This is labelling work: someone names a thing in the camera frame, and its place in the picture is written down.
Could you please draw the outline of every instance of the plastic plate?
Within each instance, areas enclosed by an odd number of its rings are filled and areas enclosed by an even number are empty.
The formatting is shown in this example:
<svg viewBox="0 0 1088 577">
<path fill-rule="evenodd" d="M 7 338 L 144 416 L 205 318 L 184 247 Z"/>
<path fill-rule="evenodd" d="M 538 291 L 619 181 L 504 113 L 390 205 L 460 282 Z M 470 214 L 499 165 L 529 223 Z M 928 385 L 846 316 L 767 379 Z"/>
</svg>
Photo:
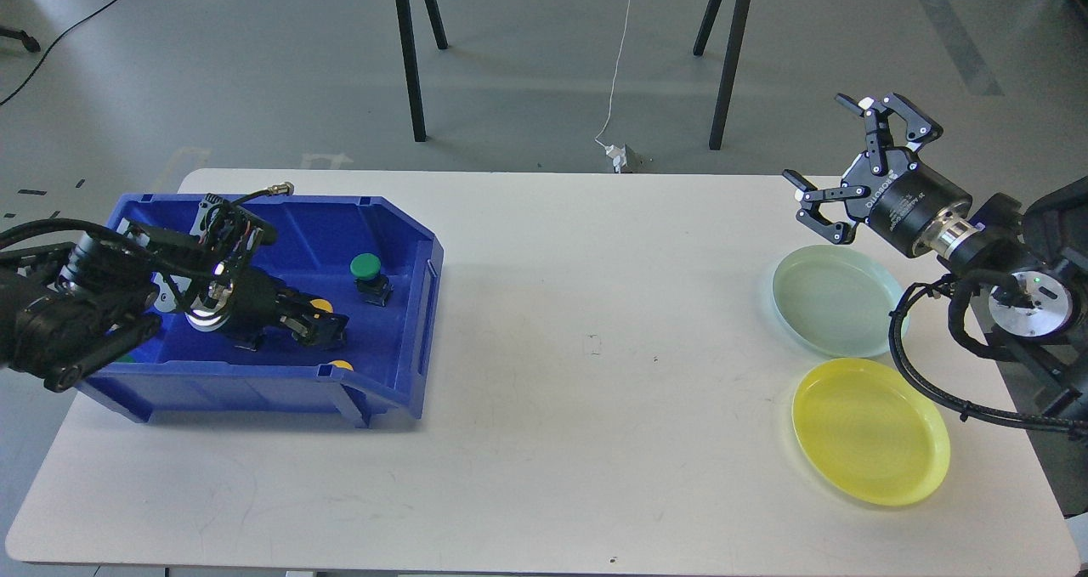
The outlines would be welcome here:
<svg viewBox="0 0 1088 577">
<path fill-rule="evenodd" d="M 778 317 L 798 341 L 829 356 L 861 358 L 888 352 L 888 312 L 903 293 L 871 258 L 830 245 L 786 256 L 771 291 Z"/>
<path fill-rule="evenodd" d="M 916 503 L 948 474 L 937 407 L 871 360 L 838 358 L 809 371 L 793 396 L 793 431 L 820 475 L 869 503 Z"/>
</svg>

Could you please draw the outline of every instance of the gray floor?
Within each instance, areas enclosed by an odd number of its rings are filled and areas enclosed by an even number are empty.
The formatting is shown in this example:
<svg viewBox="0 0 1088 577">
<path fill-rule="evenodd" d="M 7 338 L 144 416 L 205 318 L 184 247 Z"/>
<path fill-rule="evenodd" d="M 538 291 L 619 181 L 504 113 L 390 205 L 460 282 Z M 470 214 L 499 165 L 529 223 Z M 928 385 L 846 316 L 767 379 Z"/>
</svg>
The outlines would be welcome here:
<svg viewBox="0 0 1088 577">
<path fill-rule="evenodd" d="M 0 0 L 0 23 L 49 44 L 108 1 Z M 441 0 L 452 47 L 438 51 L 413 0 L 431 135 L 416 144 L 393 0 L 121 0 L 0 108 L 0 230 L 54 212 L 102 221 L 120 193 L 171 192 L 197 167 L 609 171 L 593 136 L 626 2 Z M 706 142 L 728 12 L 696 59 L 704 4 L 632 0 L 602 139 L 652 158 L 647 171 L 841 173 L 863 133 L 832 97 L 894 90 L 943 124 L 923 157 L 977 200 L 1028 202 L 1086 173 L 1088 23 L 1067 1 L 753 0 L 717 152 Z M 0 40 L 0 96 L 36 60 Z M 0 376 L 0 533 L 71 400 Z M 1081 511 L 1085 453 L 1043 444 L 1063 511 Z M 4 576 L 95 570 L 0 557 Z"/>
</svg>

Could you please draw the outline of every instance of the table leg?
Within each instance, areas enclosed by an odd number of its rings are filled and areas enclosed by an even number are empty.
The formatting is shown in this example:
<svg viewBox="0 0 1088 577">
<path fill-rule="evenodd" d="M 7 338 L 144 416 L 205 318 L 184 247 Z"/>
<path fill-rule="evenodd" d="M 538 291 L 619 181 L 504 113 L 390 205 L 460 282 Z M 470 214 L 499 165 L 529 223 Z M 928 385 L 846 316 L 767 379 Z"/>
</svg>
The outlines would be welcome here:
<svg viewBox="0 0 1088 577">
<path fill-rule="evenodd" d="M 710 29 L 714 21 L 718 17 L 718 8 L 721 8 L 721 0 L 709 0 L 706 2 L 706 12 L 703 13 L 703 24 L 698 26 L 698 35 L 695 36 L 695 48 L 691 51 L 696 57 L 703 56 L 706 49 L 706 40 L 710 38 Z"/>
<path fill-rule="evenodd" d="M 423 124 L 423 99 L 419 90 L 419 65 L 416 62 L 416 36 L 411 28 L 411 7 L 408 0 L 396 0 L 397 25 L 400 27 L 400 51 L 405 58 L 405 81 L 408 84 L 408 109 L 417 142 L 426 142 Z"/>
<path fill-rule="evenodd" d="M 446 42 L 446 29 L 442 26 L 442 14 L 438 13 L 437 0 L 423 0 L 426 4 L 426 15 L 431 19 L 431 28 L 434 30 L 434 42 L 438 45 L 438 50 L 446 50 L 449 44 Z"/>
<path fill-rule="evenodd" d="M 710 149 L 721 149 L 721 137 L 726 131 L 726 116 L 729 114 L 729 101 L 733 96 L 733 81 L 737 77 L 737 63 L 741 56 L 741 41 L 744 40 L 744 25 L 747 23 L 747 11 L 752 0 L 737 0 L 733 7 L 733 23 L 729 27 L 729 46 L 726 48 L 726 64 L 721 69 L 721 84 L 718 85 L 718 100 L 714 106 L 714 122 L 710 124 Z"/>
</svg>

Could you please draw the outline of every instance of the white table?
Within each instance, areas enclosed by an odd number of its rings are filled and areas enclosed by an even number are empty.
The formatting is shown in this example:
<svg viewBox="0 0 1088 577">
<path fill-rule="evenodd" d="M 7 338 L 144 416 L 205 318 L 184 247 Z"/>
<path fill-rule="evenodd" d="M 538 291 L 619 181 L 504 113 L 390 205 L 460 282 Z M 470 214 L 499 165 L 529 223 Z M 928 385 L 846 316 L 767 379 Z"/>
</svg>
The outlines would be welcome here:
<svg viewBox="0 0 1088 577">
<path fill-rule="evenodd" d="M 11 527 L 12 557 L 660 575 L 1079 567 L 1021 431 L 943 412 L 948 478 L 901 510 L 845 496 L 804 461 L 788 408 L 824 357 L 778 326 L 766 287 L 778 259 L 818 237 L 793 220 L 784 180 L 209 169 L 182 189 L 281 180 L 384 196 L 438 235 L 423 421 L 140 426 L 79 396 Z M 864 229 L 854 247 L 904 285 L 941 272 Z M 948 337 L 945 304 L 912 314 L 916 364 L 1011 407 L 994 365 Z"/>
</svg>

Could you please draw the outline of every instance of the blue plastic bin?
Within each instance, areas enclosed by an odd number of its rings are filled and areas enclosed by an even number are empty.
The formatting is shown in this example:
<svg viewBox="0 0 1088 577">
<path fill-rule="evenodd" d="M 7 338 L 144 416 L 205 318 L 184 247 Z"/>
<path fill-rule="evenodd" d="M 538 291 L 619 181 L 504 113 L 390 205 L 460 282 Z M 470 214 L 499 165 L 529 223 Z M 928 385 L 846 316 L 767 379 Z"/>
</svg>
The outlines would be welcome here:
<svg viewBox="0 0 1088 577">
<path fill-rule="evenodd" d="M 128 218 L 188 232 L 202 198 L 125 195 L 109 226 Z M 307 348 L 287 330 L 269 329 L 249 352 L 168 314 L 133 363 L 114 363 L 77 388 L 138 422 L 162 410 L 338 413 L 358 428 L 390 409 L 420 418 L 442 272 L 434 234 L 381 197 L 265 197 L 245 207 L 279 231 L 252 265 L 347 315 L 346 345 Z M 393 284 L 385 307 L 363 303 L 355 287 L 349 265 L 360 253 L 382 260 Z"/>
</svg>

